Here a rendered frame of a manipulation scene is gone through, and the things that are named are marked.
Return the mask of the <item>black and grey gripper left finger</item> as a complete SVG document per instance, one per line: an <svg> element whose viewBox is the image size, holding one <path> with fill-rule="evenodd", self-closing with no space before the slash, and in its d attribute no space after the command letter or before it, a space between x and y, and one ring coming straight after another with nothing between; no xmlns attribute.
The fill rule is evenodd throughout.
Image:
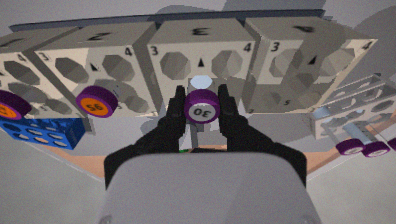
<svg viewBox="0 0 396 224"><path fill-rule="evenodd" d="M157 127L138 139L134 145L128 145L105 158L106 190L124 161L145 154L179 153L179 139L185 134L186 128L185 98L185 87L177 85L175 98L169 100L166 117L158 121Z"/></svg>

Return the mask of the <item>blue tube rack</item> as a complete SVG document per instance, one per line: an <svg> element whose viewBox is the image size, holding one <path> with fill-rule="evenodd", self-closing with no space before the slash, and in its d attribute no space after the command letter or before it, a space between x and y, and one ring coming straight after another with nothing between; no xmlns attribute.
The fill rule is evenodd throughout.
<svg viewBox="0 0 396 224"><path fill-rule="evenodd" d="M31 124L37 125L39 127L32 126ZM46 119L26 119L25 117L23 117L20 120L11 120L0 116L0 127L3 130L5 130L13 139L16 140L59 147L69 150L74 150L74 148L76 147L76 145L78 144L78 142L86 132L82 118L52 118L46 120ZM57 131L46 129L46 127L55 129ZM35 134L29 130L41 132L43 135ZM29 139L19 137L20 134L28 137ZM63 139L55 138L51 135L60 136ZM47 140L48 143L39 141L35 137ZM67 146L59 145L54 141L62 142Z"/></svg>

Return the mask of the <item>beige bucket adapter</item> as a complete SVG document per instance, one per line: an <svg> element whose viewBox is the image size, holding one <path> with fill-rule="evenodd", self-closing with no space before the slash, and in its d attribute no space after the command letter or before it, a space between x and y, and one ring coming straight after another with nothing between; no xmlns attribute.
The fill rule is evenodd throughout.
<svg viewBox="0 0 396 224"><path fill-rule="evenodd" d="M244 28L255 40L246 114L314 113L378 40L319 17L246 18Z"/></svg>
<svg viewBox="0 0 396 224"><path fill-rule="evenodd" d="M207 75L239 106L255 40L236 18L164 21L147 47L166 110L177 85ZM236 50L236 51L234 51ZM179 54L181 53L181 54Z"/></svg>
<svg viewBox="0 0 396 224"><path fill-rule="evenodd" d="M159 116L163 97L147 47L156 32L155 21L88 25L34 52L75 97L97 79L117 84L123 94L110 117Z"/></svg>
<svg viewBox="0 0 396 224"><path fill-rule="evenodd" d="M88 115L78 107L76 97L34 52L77 30L80 30L78 26L24 30L0 37L0 89L10 83L18 83L40 96L25 118L85 118Z"/></svg>

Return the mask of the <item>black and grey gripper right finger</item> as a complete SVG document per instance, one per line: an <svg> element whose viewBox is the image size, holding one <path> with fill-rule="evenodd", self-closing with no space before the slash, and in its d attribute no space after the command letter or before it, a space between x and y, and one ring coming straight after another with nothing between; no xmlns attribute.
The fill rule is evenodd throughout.
<svg viewBox="0 0 396 224"><path fill-rule="evenodd" d="M218 86L218 98L219 128L222 136L227 138L227 152L259 152L282 157L291 164L306 188L306 156L296 149L273 142L271 138L250 126L247 118L239 115L235 98L229 97L226 84Z"/></svg>

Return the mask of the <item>white tube rack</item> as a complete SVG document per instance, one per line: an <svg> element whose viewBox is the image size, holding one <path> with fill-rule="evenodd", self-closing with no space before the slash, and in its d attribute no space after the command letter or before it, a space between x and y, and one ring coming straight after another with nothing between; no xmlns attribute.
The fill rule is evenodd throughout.
<svg viewBox="0 0 396 224"><path fill-rule="evenodd" d="M329 137L328 134L320 134L324 131L321 123L327 119L337 118L344 126L354 121L359 121L364 126L369 126L367 120L374 115L385 113L391 117L396 109L396 86L371 73L339 85L327 99L319 108L326 106L333 114L315 119L312 113L301 113L303 122L316 140ZM336 107L334 108L334 106ZM375 106L379 110L371 111ZM358 115L355 111L359 109L363 111ZM349 113L357 116L345 119L345 116Z"/></svg>

